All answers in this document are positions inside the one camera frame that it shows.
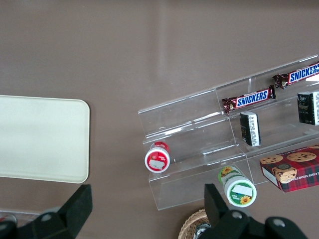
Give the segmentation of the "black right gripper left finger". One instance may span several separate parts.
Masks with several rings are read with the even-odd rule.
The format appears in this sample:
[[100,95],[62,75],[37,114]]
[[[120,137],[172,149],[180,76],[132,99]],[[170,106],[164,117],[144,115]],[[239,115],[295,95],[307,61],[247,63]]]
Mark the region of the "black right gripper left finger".
[[93,209],[90,184],[81,185],[57,212],[47,212],[17,229],[18,239],[74,239]]

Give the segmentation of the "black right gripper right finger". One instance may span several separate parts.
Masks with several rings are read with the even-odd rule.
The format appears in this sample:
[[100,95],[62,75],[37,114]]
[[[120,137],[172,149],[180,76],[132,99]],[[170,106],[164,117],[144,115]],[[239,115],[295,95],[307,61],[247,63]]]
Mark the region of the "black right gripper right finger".
[[204,208],[211,227],[201,239],[306,239],[291,220],[269,217],[260,223],[240,210],[227,207],[214,184],[205,184]]

